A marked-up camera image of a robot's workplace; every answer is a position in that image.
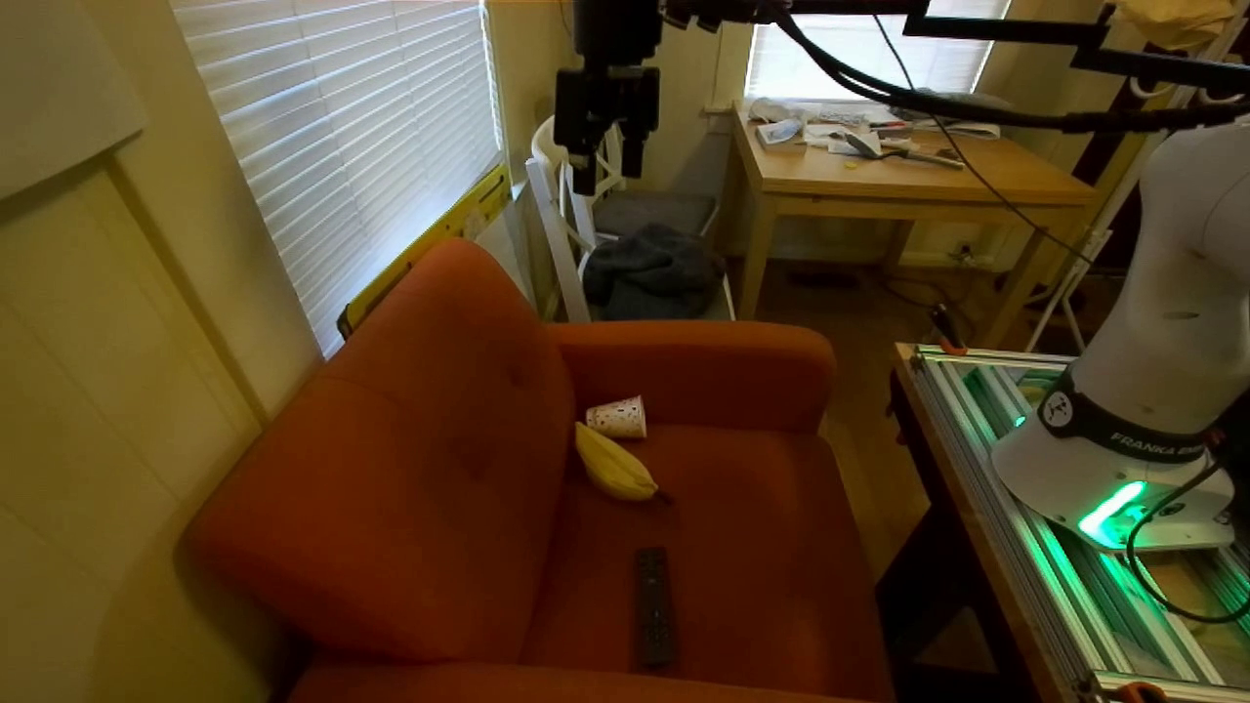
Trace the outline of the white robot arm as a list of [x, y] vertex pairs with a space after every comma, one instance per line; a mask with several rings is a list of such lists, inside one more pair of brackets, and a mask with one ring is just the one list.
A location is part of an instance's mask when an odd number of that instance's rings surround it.
[[1250, 388], [1250, 76], [1182, 53], [1215, 16], [1201, 0], [1119, 0], [1150, 42], [1103, 24], [965, 20], [930, 0], [573, 0], [584, 64], [557, 77], [557, 141], [596, 158], [607, 133], [640, 152], [656, 129], [654, 57], [669, 29], [895, 16], [912, 36], [1059, 42], [1080, 71], [1196, 88], [1196, 111], [1059, 115], [1059, 133], [1153, 133], [1126, 286], [1033, 420], [993, 446], [993, 472], [1037, 515], [1106, 551], [1204, 551], [1234, 541], [1234, 480], [1208, 433]]

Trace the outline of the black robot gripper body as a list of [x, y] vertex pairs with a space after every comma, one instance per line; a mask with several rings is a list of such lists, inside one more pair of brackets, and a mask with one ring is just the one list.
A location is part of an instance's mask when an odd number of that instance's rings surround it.
[[620, 129], [620, 174], [640, 178], [645, 141], [662, 123], [656, 0], [573, 0], [580, 71], [557, 76], [557, 141], [573, 168], [573, 193], [597, 187], [597, 145]]

